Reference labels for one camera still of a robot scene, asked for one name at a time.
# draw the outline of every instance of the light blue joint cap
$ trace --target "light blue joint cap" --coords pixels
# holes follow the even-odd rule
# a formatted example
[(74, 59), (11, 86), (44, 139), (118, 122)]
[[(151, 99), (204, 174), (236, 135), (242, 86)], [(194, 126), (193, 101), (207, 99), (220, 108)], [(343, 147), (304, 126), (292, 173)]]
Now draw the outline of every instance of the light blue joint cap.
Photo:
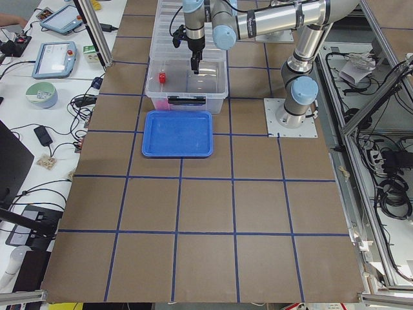
[(220, 50), (229, 50), (237, 41), (235, 31), (226, 25), (218, 25), (212, 31), (215, 46)]
[(184, 13), (193, 13), (202, 6), (204, 0), (182, 0)]
[[(230, 3), (234, 8), (238, 8), (237, 0), (231, 0)], [(232, 9), (232, 16), (237, 16), (237, 14), (238, 12)]]
[(300, 105), (310, 105), (316, 100), (318, 85), (311, 77), (300, 76), (291, 86), (291, 95)]

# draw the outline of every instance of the transparent storage container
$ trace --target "transparent storage container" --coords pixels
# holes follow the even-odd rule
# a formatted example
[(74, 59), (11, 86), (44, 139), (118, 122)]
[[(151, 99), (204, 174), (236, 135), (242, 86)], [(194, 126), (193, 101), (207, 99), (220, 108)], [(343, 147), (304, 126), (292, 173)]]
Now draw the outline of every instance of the transparent storage container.
[[(184, 41), (179, 48), (174, 48), (169, 34), (172, 17), (181, 5), (176, 0), (158, 1), (145, 94), (157, 110), (207, 110), (217, 114), (228, 96), (227, 54), (215, 47), (212, 27), (207, 23), (199, 74), (191, 71), (192, 52)], [(181, 11), (175, 18), (172, 32), (182, 24)], [(166, 76), (165, 83), (159, 81), (161, 73)]]

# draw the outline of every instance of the person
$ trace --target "person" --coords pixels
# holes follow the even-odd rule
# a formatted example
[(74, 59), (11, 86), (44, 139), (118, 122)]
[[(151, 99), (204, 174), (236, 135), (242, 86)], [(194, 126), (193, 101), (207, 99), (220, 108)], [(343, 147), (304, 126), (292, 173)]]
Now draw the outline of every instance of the person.
[(27, 20), (23, 17), (0, 13), (0, 27), (20, 25), (21, 28), (24, 28), (27, 25)]

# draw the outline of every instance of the white mounting plate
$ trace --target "white mounting plate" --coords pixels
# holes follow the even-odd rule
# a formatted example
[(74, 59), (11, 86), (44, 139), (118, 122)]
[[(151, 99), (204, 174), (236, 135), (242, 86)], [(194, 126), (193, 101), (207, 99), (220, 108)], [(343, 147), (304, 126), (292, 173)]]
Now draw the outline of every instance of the white mounting plate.
[(285, 99), (265, 98), (265, 117), (267, 119), (268, 137), (288, 137), (288, 138), (318, 138), (314, 118), (306, 118), (304, 123), (297, 129), (288, 129), (278, 123), (276, 111), (279, 106), (284, 104)]
[(263, 34), (262, 36), (256, 36), (256, 42), (264, 43), (294, 43), (291, 30), (284, 30), (278, 34)]

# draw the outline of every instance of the blue tray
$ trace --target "blue tray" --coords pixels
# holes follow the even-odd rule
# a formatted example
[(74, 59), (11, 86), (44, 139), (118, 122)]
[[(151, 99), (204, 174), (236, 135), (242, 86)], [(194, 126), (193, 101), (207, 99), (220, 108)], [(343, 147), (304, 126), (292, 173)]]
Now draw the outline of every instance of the blue tray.
[(142, 153), (148, 157), (208, 157), (214, 150), (208, 111), (160, 111), (146, 115)]

